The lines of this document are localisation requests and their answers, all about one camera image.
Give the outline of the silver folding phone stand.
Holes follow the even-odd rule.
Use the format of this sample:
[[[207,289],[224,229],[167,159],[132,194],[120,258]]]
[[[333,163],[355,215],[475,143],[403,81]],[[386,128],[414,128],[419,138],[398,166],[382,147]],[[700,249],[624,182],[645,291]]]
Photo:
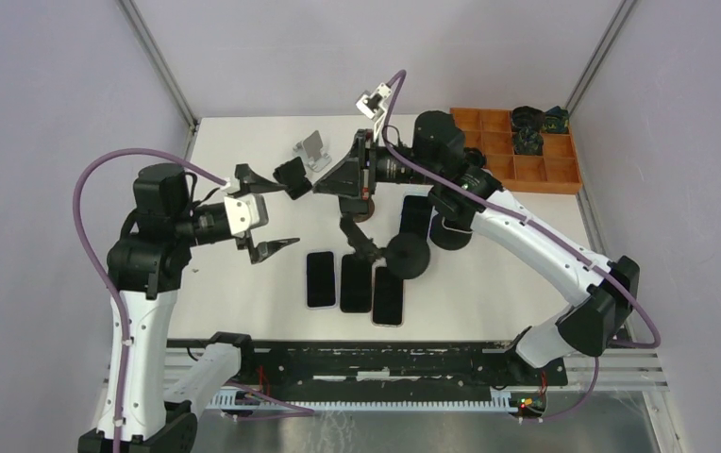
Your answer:
[[[297,142],[293,146],[293,155],[300,158],[306,171],[312,174],[324,171],[332,163],[332,157],[319,130],[313,130],[309,136]]]

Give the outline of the round wooden phone stand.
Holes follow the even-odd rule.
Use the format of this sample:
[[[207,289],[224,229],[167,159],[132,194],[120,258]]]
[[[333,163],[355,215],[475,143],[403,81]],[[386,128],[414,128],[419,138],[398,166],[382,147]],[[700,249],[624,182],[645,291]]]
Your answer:
[[[373,201],[368,203],[352,203],[350,205],[342,206],[341,211],[343,215],[349,215],[356,223],[362,223],[369,220],[375,213],[376,206]]]

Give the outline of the black folding phone stand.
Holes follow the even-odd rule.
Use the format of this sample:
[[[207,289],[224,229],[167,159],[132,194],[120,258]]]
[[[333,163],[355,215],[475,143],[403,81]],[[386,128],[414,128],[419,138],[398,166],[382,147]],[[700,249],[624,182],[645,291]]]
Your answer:
[[[280,164],[274,170],[273,178],[292,200],[297,200],[312,190],[304,162],[299,157]]]

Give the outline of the purple case phone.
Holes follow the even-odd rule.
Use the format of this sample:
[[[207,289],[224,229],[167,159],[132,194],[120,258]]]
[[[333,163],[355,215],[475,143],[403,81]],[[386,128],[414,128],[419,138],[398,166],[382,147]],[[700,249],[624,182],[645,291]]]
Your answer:
[[[309,253],[306,257],[306,306],[312,310],[337,303],[335,257],[331,251]]]

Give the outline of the black phone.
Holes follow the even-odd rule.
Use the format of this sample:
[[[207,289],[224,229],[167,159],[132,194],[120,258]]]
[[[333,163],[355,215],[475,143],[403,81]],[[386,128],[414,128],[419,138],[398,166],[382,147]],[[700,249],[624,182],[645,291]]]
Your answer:
[[[342,256],[340,310],[344,313],[367,313],[372,309],[372,263],[353,254]]]

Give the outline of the black tall round-base stand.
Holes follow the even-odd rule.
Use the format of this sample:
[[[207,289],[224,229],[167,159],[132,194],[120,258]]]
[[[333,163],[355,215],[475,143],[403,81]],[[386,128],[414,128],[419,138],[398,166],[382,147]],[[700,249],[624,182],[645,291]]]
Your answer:
[[[430,263],[430,249],[426,239],[414,233],[398,233],[383,246],[377,246],[355,223],[353,217],[345,215],[339,221],[339,228],[360,260],[376,263],[385,261],[385,266],[403,280],[420,277]]]

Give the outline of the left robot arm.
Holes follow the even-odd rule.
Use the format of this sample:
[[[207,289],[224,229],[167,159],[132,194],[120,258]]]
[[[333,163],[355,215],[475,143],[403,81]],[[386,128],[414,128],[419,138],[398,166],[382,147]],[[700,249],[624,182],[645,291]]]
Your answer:
[[[233,241],[256,264],[288,245],[252,239],[268,222],[263,197],[279,191],[278,183],[240,164],[221,183],[223,200],[206,204],[193,200],[195,181],[176,163],[145,167],[134,181],[134,210],[98,267],[110,294],[113,343],[105,407],[79,438],[81,452],[188,452],[221,387],[245,384],[258,371],[250,336],[218,332],[188,372],[164,383],[169,326],[193,249]]]

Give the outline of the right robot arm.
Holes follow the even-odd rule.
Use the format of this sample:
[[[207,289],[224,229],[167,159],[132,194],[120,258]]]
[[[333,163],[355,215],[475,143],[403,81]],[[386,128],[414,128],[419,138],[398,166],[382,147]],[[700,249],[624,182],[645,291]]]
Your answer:
[[[414,122],[410,143],[387,138],[390,125],[377,117],[359,129],[347,154],[314,183],[319,194],[338,198],[350,245],[371,260],[403,258],[402,277],[417,277],[428,246],[458,250],[475,236],[494,241],[550,282],[566,308],[523,330],[505,360],[508,378],[529,385],[551,361],[572,353],[598,357],[615,344],[632,313],[640,269],[629,259],[610,260],[577,245],[533,215],[485,167],[482,153],[445,111],[428,110]],[[357,222],[370,216],[380,183],[428,186],[430,216],[417,230],[379,247]]]

